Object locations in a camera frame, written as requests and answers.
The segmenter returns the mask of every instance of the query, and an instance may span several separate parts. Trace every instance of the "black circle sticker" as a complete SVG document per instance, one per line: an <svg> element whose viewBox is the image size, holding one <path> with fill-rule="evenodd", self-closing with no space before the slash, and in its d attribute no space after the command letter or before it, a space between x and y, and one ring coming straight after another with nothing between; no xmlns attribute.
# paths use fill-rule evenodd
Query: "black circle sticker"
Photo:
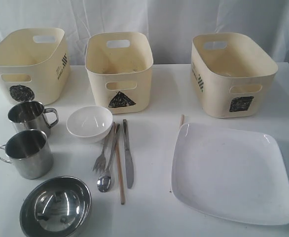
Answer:
<svg viewBox="0 0 289 237"><path fill-rule="evenodd" d="M34 100L34 92L24 85L13 85L10 87L11 97L18 102Z"/></svg>

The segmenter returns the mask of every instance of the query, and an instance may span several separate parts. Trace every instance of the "knife blade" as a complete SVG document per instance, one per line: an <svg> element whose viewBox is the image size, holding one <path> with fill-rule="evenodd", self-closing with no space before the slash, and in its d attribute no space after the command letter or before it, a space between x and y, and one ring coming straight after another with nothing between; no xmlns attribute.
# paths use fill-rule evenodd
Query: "knife blade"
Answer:
<svg viewBox="0 0 289 237"><path fill-rule="evenodd" d="M123 133L124 133L127 188L130 189L134 184L134 164L130 153L128 122L126 119L123 119Z"/></svg>

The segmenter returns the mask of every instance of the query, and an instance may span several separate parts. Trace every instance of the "white bowl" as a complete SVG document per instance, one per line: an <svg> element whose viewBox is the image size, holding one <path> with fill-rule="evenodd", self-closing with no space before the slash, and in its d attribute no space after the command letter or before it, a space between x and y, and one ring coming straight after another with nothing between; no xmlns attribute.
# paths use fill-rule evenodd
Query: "white bowl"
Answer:
<svg viewBox="0 0 289 237"><path fill-rule="evenodd" d="M100 106L88 106L73 112L67 120L67 129L72 135L91 143L101 141L113 123L112 113Z"/></svg>

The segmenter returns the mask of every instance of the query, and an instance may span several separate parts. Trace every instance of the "mug handle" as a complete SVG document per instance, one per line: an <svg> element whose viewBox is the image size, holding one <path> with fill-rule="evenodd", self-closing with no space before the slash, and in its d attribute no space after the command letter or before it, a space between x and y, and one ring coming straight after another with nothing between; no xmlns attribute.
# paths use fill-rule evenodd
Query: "mug handle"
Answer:
<svg viewBox="0 0 289 237"><path fill-rule="evenodd" d="M58 122L59 122L59 116L58 116L58 113L57 113L57 110L54 109L54 108L47 108L44 110L44 113L47 114L47 113L54 113L56 115L56 120L51 123L51 124L48 124L49 128L52 128L53 126L55 126Z"/></svg>
<svg viewBox="0 0 289 237"><path fill-rule="evenodd" d="M6 146L6 145L1 145L1 146L0 146L0 149L2 149L2 150L5 151L5 146ZM4 161L5 163L12 164L12 161L10 161L10 160L5 160L5 159L3 159L2 157L0 157L0 160Z"/></svg>

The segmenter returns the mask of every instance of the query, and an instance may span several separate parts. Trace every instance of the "stainless steel bowl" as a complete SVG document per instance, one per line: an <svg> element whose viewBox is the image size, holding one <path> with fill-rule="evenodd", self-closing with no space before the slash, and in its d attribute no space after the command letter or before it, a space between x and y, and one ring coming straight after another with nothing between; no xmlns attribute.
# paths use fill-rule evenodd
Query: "stainless steel bowl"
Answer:
<svg viewBox="0 0 289 237"><path fill-rule="evenodd" d="M25 199L20 225L28 237L79 234L92 209L88 187L79 179L60 176L38 185Z"/></svg>

